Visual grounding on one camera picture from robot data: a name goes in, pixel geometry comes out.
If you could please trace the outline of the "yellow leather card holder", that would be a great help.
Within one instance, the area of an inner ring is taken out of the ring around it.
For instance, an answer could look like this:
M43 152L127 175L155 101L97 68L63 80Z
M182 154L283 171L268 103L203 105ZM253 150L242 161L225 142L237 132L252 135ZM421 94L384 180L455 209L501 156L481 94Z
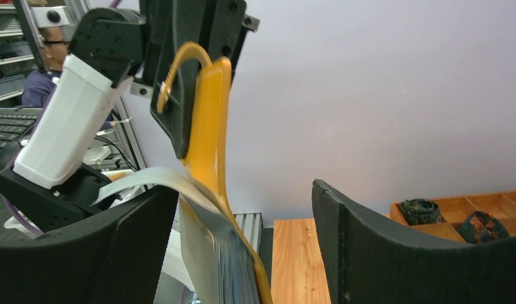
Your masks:
M179 232L169 242L163 268L192 288L202 303L271 303L263 262L237 224L226 192L230 60L212 60L202 46L185 42L162 84L157 112L163 112L176 72L186 60L197 60L201 66L195 83L188 152L181 158L186 173L146 168L102 187L98 197L103 200L144 184L176 191Z

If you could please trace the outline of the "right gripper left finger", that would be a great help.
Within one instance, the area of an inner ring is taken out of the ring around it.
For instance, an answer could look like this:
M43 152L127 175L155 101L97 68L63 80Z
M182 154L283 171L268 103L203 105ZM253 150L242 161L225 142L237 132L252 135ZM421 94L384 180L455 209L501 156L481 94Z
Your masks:
M0 303L152 303L177 200L155 186L35 239L0 243Z

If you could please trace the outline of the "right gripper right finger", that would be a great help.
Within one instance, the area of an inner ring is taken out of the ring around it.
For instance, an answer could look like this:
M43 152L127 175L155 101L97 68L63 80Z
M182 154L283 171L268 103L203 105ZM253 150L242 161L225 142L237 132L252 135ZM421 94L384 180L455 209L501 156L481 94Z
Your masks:
M488 244L439 238L321 179L312 208L332 303L516 303L516 236Z

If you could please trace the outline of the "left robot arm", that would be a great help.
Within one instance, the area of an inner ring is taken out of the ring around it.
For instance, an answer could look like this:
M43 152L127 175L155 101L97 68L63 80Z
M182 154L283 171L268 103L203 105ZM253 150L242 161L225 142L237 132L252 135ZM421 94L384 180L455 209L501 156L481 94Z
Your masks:
M35 235L108 208L108 178L83 157L116 102L131 89L187 171L208 165L224 185L229 92L249 32L260 21L245 1L141 1L139 9L92 8L71 23L68 55L27 142L0 171L0 193Z

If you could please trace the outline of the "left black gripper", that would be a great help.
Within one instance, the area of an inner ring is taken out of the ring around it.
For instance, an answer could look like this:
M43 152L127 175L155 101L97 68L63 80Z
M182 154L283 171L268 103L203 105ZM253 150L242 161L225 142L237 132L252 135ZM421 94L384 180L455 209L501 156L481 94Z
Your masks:
M171 140L177 158L187 154L195 85L202 67L222 56L232 74L248 32L260 20L246 14L246 1L140 1L146 21L146 57L140 84L154 88L150 113ZM184 42L204 50L176 51Z

